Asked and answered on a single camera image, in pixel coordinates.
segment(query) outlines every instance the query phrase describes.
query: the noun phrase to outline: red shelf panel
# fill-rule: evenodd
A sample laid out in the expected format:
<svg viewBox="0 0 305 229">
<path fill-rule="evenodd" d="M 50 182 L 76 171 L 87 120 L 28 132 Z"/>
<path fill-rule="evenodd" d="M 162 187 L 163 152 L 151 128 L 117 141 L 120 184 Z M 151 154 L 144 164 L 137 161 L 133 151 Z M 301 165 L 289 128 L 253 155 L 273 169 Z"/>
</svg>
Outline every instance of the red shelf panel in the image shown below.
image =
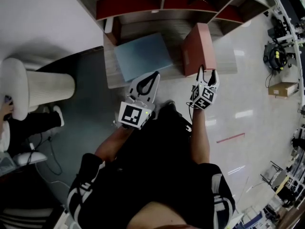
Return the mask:
<svg viewBox="0 0 305 229">
<path fill-rule="evenodd" d="M 159 9 L 158 0 L 99 0 L 96 3 L 96 19 Z"/>
<path fill-rule="evenodd" d="M 224 19 L 229 21 L 235 21 L 239 23 L 243 23 L 242 17 L 239 15 L 238 10 L 233 5 L 228 5 L 224 8 L 217 16 L 218 19 Z"/>
<path fill-rule="evenodd" d="M 188 0 L 165 0 L 165 10 L 203 10 L 209 12 L 217 12 L 216 8 L 205 1 L 197 0 L 191 5 L 188 5 Z"/>
</svg>

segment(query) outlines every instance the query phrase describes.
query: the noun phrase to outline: white floor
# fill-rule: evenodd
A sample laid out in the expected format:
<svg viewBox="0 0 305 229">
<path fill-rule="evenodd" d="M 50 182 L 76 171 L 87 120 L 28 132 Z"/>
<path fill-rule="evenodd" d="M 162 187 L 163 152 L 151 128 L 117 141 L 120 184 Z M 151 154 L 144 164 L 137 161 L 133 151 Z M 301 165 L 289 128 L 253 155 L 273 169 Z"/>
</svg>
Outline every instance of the white floor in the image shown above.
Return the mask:
<svg viewBox="0 0 305 229">
<path fill-rule="evenodd" d="M 297 97 L 275 99 L 265 87 L 270 73 L 263 63 L 264 45 L 270 40 L 269 21 L 260 15 L 249 27 L 229 34 L 238 73 L 220 75 L 216 101 L 206 110 L 211 162 L 222 169 L 240 211 L 249 206 L 262 209 L 271 199 L 273 192 L 266 184 L 254 186 L 262 182 L 260 174 L 270 166 L 270 160 L 285 167 L 291 151 L 290 139 L 300 120 Z M 161 81 L 157 101 L 173 99 L 177 110 L 190 120 L 185 103 L 194 81 L 195 76 Z M 278 81 L 279 76 L 274 77 L 271 85 Z M 245 135 L 216 143 L 241 133 Z M 239 167 L 239 171 L 229 175 Z"/>
</svg>

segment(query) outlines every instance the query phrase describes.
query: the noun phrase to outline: forearm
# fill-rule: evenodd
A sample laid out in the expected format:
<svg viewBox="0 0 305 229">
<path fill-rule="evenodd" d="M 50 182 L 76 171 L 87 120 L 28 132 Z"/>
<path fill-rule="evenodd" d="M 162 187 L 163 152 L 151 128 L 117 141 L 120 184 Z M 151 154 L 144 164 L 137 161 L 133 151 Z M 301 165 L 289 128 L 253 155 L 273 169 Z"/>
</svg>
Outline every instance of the forearm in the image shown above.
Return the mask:
<svg viewBox="0 0 305 229">
<path fill-rule="evenodd" d="M 210 162 L 210 144 L 205 128 L 204 111 L 194 109 L 191 135 L 191 156 L 198 164 Z"/>
<path fill-rule="evenodd" d="M 124 129 L 122 126 L 112 133 L 96 150 L 95 155 L 106 162 L 112 162 L 117 152 L 129 138 L 133 128 Z"/>
</svg>

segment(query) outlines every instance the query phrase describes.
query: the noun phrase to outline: light blue box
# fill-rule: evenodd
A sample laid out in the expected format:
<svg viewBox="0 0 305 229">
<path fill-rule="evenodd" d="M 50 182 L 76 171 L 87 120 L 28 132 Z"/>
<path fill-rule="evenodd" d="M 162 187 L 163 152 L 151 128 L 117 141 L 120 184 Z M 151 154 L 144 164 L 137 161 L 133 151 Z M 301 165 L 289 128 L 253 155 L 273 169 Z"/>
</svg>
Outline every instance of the light blue box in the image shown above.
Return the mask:
<svg viewBox="0 0 305 229">
<path fill-rule="evenodd" d="M 161 33 L 119 45 L 114 52 L 126 82 L 173 65 Z"/>
</svg>

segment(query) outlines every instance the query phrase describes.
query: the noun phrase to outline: table surface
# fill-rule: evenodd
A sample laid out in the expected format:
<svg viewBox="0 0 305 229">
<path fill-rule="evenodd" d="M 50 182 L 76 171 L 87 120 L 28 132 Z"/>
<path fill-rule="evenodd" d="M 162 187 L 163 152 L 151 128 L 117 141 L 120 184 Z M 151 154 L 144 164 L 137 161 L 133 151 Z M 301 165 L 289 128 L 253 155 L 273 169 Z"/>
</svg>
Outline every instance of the table surface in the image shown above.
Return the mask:
<svg viewBox="0 0 305 229">
<path fill-rule="evenodd" d="M 173 66 L 159 70 L 161 80 L 185 78 L 180 45 L 192 30 L 193 24 L 186 20 L 144 21 L 122 25 L 121 41 L 126 43 L 152 33 L 160 32 L 173 60 Z M 218 74 L 237 73 L 236 59 L 230 35 L 223 36 L 217 23 L 209 23 L 213 41 Z M 124 87 L 125 82 L 120 70 L 114 47 L 104 35 L 104 55 L 109 88 Z"/>
</svg>

